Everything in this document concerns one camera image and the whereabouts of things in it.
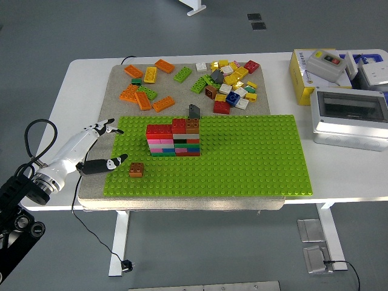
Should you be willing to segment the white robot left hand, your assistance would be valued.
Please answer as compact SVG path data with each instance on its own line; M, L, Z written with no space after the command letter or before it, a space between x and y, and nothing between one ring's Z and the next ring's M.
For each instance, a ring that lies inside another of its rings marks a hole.
M33 182L48 194L58 193L64 187L66 177L70 173L78 171L82 175L95 175L111 172L120 166L128 155L122 154L117 158L84 161L85 156L100 136L111 132L119 135L124 133L111 126L113 121L113 118L100 121L72 136L53 157L49 165L36 172Z

